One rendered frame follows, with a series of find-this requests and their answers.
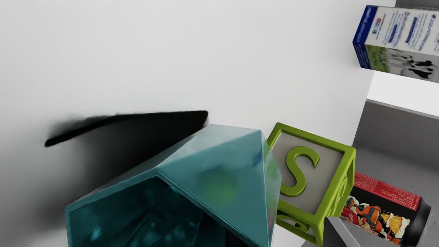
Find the black and red printed box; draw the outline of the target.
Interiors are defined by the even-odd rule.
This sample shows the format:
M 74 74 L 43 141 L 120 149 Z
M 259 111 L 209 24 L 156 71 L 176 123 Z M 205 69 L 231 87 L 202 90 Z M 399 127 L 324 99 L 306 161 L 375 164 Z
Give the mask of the black and red printed box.
M 348 185 L 341 220 L 398 247 L 421 247 L 432 211 L 421 196 L 359 172 L 348 175 Z

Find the teal faceted mug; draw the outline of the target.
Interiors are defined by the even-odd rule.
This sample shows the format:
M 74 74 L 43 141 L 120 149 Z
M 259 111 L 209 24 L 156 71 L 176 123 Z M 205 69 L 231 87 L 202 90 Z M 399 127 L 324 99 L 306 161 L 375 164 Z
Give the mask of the teal faceted mug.
M 262 131 L 208 125 L 68 205 L 68 247 L 270 247 L 280 185 Z

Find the green letter block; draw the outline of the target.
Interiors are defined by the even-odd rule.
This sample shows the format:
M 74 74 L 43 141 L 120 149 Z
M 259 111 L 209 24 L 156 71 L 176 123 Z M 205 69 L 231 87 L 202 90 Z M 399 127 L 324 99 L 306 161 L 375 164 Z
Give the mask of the green letter block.
M 267 143 L 281 173 L 276 224 L 324 247 L 324 223 L 354 185 L 356 149 L 280 122 Z

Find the blue and white carton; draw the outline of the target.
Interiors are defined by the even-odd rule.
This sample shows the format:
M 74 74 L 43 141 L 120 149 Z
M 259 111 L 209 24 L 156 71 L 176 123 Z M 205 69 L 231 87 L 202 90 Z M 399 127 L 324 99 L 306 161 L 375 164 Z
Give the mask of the blue and white carton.
M 361 68 L 439 83 L 439 9 L 367 5 L 352 44 Z

